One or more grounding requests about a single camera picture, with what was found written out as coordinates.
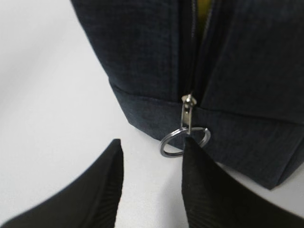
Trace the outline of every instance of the white table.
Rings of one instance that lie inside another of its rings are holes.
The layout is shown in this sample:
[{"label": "white table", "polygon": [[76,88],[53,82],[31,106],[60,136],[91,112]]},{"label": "white table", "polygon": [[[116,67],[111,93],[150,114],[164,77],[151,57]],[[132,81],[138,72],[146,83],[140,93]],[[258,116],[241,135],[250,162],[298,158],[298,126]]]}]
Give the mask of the white table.
[{"label": "white table", "polygon": [[[181,158],[128,124],[69,1],[0,2],[0,224],[78,177],[113,138],[125,175],[117,228],[185,228]],[[304,217],[304,166],[257,194]]]}]

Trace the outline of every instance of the metal ring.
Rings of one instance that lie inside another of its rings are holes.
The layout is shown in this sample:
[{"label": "metal ring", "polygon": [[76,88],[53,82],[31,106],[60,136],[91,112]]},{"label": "metal ring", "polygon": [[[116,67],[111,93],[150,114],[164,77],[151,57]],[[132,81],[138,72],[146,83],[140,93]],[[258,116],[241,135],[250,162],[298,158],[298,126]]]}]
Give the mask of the metal ring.
[{"label": "metal ring", "polygon": [[[191,130],[192,131],[203,131],[205,133],[204,137],[199,142],[199,146],[200,147],[203,147],[204,145],[206,145],[208,143],[209,139],[211,138],[211,133],[210,133],[210,131],[209,131],[208,128],[204,128],[204,127],[192,127]],[[160,151],[161,151],[162,156],[167,157],[167,158],[174,158],[174,157],[182,156],[184,154],[183,151],[180,151],[180,152],[177,152],[177,153],[170,153],[170,152],[166,152],[164,150],[164,148],[165,148],[165,145],[169,141],[171,141],[172,139],[176,138],[180,134],[187,133],[187,131],[188,131],[188,127],[182,127],[180,129],[177,129],[174,132],[171,132],[170,134],[166,135],[162,139],[161,145],[160,145]]]}]

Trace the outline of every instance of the bag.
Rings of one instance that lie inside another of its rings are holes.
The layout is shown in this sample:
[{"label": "bag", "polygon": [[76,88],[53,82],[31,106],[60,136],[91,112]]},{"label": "bag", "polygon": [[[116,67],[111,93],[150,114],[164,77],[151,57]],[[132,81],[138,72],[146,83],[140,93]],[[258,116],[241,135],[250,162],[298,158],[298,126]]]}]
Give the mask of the bag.
[{"label": "bag", "polygon": [[192,94],[206,152],[272,189],[304,161],[302,0],[72,0],[130,124],[161,140]]}]

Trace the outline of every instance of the black object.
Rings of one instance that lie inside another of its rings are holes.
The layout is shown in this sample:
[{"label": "black object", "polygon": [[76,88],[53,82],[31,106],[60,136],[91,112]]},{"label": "black object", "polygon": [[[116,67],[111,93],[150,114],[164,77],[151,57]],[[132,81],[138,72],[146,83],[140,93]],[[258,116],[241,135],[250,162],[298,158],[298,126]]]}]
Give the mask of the black object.
[{"label": "black object", "polygon": [[192,138],[185,140],[182,195],[190,228],[302,228],[304,220],[225,173]]},{"label": "black object", "polygon": [[124,179],[120,140],[79,178],[1,228],[113,228]]},{"label": "black object", "polygon": [[[122,194],[123,162],[120,140],[113,140],[73,183],[1,228],[113,228]],[[226,174],[192,138],[185,140],[182,174],[190,228],[304,227],[303,219]]]}]

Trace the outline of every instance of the zipper pull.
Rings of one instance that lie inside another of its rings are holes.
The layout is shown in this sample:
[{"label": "zipper pull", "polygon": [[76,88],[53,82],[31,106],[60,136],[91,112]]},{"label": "zipper pull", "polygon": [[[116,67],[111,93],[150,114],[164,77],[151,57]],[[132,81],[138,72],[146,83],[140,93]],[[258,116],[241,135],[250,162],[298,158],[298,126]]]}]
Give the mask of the zipper pull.
[{"label": "zipper pull", "polygon": [[192,94],[182,96],[181,100],[182,100],[182,110],[181,110],[180,128],[183,128],[184,125],[188,126],[187,134],[190,135],[192,128],[192,110],[193,107],[197,104],[197,101],[192,96]]},{"label": "zipper pull", "polygon": [[198,143],[200,147],[203,147],[207,144],[211,137],[211,133],[206,127],[192,127],[192,110],[193,107],[197,104],[197,101],[192,96],[192,94],[188,94],[182,96],[182,109],[181,109],[181,119],[180,119],[180,128],[175,130],[174,132],[169,133],[166,135],[160,144],[160,152],[164,157],[174,158],[183,155],[183,151],[177,153],[171,153],[164,150],[165,145],[171,141],[172,139],[176,138],[181,134],[191,135],[192,131],[203,131],[204,137]]}]

